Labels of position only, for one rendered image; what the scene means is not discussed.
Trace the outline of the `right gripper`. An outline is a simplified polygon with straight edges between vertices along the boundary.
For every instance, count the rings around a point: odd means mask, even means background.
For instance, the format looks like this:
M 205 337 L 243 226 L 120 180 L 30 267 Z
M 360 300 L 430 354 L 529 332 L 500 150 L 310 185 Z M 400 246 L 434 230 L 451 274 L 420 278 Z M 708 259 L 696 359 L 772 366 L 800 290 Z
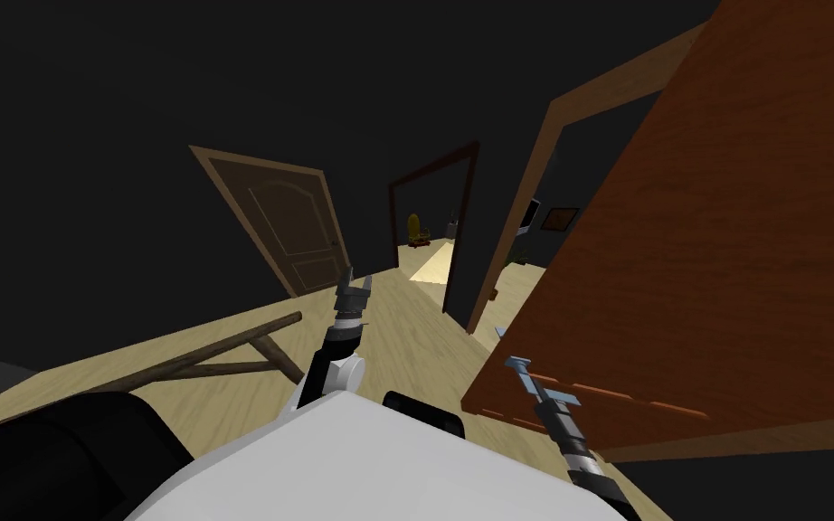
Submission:
M 505 365 L 517 373 L 526 391 L 538 400 L 535 414 L 544 425 L 548 434 L 581 434 L 565 402 L 550 397 L 543 386 L 528 372 L 531 361 L 518 356 L 510 356 Z

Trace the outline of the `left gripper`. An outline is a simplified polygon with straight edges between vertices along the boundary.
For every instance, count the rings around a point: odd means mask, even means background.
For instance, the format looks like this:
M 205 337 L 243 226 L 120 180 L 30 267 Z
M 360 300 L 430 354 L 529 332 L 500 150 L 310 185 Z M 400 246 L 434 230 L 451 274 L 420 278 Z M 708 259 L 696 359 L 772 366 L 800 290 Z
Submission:
M 354 270 L 345 268 L 342 288 L 336 290 L 334 310 L 336 323 L 361 323 L 363 312 L 371 296 L 373 275 L 365 277 L 362 288 L 350 288 Z

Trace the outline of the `dark brown panelled door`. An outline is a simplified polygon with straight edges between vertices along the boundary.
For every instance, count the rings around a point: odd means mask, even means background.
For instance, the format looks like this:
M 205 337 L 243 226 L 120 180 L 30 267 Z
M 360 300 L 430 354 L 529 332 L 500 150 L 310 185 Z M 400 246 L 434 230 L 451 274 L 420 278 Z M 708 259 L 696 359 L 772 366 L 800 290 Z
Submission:
M 349 259 L 322 171 L 190 149 L 290 297 L 337 284 Z

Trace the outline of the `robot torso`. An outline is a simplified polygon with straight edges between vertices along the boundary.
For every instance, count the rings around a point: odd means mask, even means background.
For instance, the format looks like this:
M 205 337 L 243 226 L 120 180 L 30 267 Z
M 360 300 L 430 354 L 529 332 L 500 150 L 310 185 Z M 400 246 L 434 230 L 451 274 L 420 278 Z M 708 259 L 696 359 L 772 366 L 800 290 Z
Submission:
M 592 492 L 336 392 L 187 464 L 126 521 L 624 521 Z

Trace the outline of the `red-brown door leaf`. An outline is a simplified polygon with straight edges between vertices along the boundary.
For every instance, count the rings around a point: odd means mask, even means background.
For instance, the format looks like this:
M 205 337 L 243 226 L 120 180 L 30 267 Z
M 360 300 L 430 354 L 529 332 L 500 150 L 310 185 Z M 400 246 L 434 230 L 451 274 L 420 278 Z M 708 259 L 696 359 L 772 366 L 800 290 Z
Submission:
M 462 399 L 609 462 L 834 450 L 834 0 L 722 0 Z

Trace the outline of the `dark framed wall picture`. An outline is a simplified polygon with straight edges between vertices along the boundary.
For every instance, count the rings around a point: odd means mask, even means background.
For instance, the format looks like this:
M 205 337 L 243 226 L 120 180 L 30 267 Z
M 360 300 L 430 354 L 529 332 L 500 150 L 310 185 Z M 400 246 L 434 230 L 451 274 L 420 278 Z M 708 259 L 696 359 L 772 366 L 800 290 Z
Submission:
M 578 208 L 573 207 L 551 208 L 546 214 L 540 229 L 549 232 L 566 232 L 579 211 Z

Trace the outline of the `black wall screen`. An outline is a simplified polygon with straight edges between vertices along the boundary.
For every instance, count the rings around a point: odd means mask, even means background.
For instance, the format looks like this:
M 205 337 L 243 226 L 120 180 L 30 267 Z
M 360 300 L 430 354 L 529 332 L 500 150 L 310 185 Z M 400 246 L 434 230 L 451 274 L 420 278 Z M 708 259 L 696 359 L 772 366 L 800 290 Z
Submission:
M 531 199 L 521 219 L 520 225 L 517 229 L 517 235 L 525 234 L 529 231 L 536 213 L 540 207 L 540 202 L 535 198 Z

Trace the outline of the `brown wooden frame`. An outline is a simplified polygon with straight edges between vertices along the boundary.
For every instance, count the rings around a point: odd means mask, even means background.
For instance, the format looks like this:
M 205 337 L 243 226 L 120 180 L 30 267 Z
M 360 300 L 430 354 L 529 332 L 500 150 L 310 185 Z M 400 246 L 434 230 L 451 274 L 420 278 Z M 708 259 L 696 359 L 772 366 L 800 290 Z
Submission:
M 44 371 L 30 379 L 34 382 L 46 378 L 48 374 L 52 375 L 52 378 L 43 382 L 44 397 L 33 398 L 30 405 L 0 418 L 0 425 L 70 396 L 91 393 L 132 393 L 156 382 L 278 370 L 284 373 L 291 382 L 297 384 L 301 380 L 298 366 L 272 340 L 270 335 L 301 320 L 302 313 L 295 311 L 156 365 L 142 365 L 139 370 L 121 373 L 113 380 L 101 377 L 95 384 L 92 382 L 98 376 L 98 372 L 107 369 L 108 353 Z M 251 344 L 261 352 L 263 359 L 253 362 L 209 363 L 211 359 L 246 344 Z

